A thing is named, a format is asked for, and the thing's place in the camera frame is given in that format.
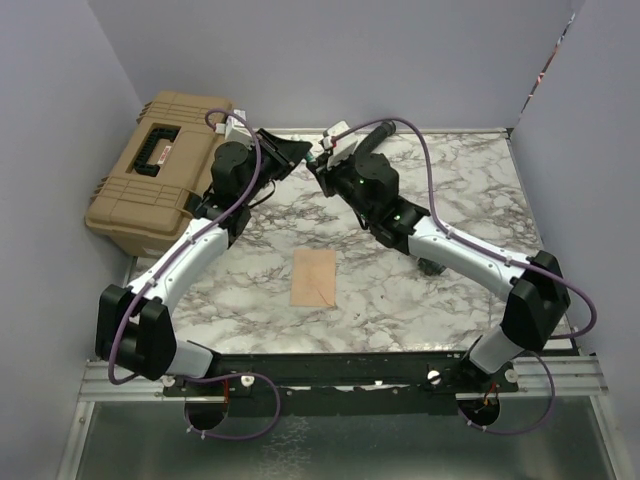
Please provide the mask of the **tan paper envelope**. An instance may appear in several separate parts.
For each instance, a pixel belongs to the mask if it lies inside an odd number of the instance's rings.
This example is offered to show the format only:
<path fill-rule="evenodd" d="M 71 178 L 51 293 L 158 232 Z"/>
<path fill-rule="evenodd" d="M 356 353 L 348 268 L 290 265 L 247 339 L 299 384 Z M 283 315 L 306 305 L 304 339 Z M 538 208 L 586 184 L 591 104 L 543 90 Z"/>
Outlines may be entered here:
<path fill-rule="evenodd" d="M 296 249 L 290 304 L 296 307 L 334 307 L 336 303 L 336 252 Z"/>

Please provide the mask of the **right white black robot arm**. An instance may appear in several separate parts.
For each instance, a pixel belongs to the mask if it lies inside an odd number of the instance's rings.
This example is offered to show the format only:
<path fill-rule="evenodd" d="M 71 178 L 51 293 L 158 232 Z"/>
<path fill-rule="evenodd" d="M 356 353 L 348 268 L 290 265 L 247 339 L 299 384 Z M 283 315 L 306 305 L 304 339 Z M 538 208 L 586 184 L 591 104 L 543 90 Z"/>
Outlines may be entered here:
<path fill-rule="evenodd" d="M 426 259 L 473 280 L 505 302 L 502 321 L 467 351 L 461 383 L 481 391 L 520 353 L 541 351 L 570 305 L 559 263 L 499 248 L 452 227 L 399 194 L 399 174 L 382 154 L 351 155 L 331 166 L 327 155 L 307 165 L 323 193 L 339 196 L 383 246 Z"/>

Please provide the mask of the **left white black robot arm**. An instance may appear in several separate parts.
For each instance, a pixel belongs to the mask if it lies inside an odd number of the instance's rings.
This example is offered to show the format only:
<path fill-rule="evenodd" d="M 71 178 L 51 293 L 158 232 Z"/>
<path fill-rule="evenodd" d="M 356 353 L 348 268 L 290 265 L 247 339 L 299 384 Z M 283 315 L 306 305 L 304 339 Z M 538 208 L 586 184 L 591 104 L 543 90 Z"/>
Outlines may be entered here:
<path fill-rule="evenodd" d="M 206 267 L 222 256 L 251 218 L 251 202 L 266 185 L 281 181 L 306 159 L 308 141 L 264 129 L 256 143 L 227 141 L 214 152 L 212 182 L 181 237 L 144 274 L 125 287 L 108 286 L 98 306 L 96 355 L 149 380 L 186 377 L 206 395 L 220 385 L 218 353 L 179 340 L 171 315 Z"/>

